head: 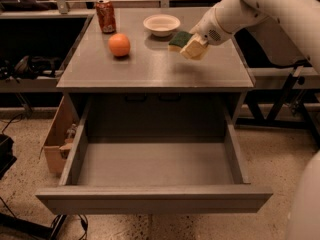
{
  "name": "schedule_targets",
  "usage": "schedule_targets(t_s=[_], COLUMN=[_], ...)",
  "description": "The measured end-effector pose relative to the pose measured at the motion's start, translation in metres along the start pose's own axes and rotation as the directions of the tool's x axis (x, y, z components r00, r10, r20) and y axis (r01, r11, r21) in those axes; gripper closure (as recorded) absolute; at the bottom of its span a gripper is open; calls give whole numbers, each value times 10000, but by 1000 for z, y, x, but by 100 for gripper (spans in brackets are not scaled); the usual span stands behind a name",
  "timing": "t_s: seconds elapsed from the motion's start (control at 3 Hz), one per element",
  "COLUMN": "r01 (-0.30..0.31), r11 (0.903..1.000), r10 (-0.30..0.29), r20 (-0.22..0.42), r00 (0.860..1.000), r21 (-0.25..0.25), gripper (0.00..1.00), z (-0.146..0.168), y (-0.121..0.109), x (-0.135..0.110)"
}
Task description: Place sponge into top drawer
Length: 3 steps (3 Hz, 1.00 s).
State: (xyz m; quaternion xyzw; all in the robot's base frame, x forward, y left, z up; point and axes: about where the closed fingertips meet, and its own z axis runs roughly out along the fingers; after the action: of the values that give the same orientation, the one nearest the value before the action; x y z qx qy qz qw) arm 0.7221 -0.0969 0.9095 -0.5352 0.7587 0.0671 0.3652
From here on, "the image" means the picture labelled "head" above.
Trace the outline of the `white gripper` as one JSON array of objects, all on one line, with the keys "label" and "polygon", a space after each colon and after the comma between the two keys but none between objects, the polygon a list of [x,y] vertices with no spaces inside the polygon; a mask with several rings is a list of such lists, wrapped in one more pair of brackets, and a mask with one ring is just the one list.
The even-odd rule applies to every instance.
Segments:
[{"label": "white gripper", "polygon": [[221,45],[228,41],[233,34],[227,32],[218,21],[218,7],[210,8],[191,28],[194,34],[187,44],[182,48],[180,54],[186,59],[201,60],[209,45]]}]

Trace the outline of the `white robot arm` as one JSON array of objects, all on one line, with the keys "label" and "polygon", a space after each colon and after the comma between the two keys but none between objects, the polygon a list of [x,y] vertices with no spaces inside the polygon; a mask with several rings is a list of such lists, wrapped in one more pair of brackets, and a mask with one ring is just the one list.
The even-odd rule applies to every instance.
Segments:
[{"label": "white robot arm", "polygon": [[[191,29],[220,45],[240,29],[275,20],[304,58],[320,71],[320,5],[317,0],[222,0]],[[306,165],[289,214],[286,240],[320,240],[320,151]]]}]

